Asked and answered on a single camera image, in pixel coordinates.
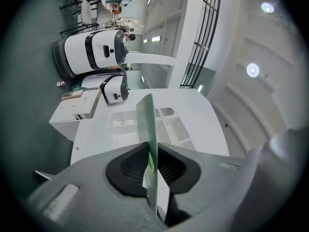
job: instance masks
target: table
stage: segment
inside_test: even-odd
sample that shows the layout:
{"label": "table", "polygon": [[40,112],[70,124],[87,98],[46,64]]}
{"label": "table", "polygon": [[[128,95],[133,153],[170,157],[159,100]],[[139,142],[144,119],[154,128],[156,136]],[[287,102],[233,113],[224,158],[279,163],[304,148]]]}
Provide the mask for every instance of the table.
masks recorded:
{"label": "table", "polygon": [[113,150],[108,128],[110,112],[136,110],[136,104],[147,94],[153,94],[155,107],[174,107],[190,134],[196,151],[229,156],[225,137],[210,102],[196,89],[130,90],[124,102],[106,104],[100,97],[92,119],[81,120],[75,135],[71,164]]}

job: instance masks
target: metal railing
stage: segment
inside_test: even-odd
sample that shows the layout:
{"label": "metal railing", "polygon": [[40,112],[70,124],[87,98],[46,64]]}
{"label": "metal railing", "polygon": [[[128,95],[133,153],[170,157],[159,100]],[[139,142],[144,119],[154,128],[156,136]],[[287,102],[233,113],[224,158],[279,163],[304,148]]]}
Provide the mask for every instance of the metal railing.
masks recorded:
{"label": "metal railing", "polygon": [[216,30],[220,0],[203,0],[205,9],[200,19],[200,31],[197,32],[190,60],[183,75],[182,88],[193,88],[204,66]]}

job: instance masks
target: floor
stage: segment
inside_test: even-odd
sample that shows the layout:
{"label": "floor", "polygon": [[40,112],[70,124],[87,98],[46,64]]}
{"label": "floor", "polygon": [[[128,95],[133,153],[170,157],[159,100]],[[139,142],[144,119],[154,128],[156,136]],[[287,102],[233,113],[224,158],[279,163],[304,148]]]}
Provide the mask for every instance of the floor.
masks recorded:
{"label": "floor", "polygon": [[63,1],[27,0],[1,44],[1,167],[23,198],[38,186],[34,170],[57,174],[70,164],[72,142],[48,123],[70,89],[70,83],[56,87],[63,79],[53,57],[59,32],[76,26],[69,10],[59,10]]}

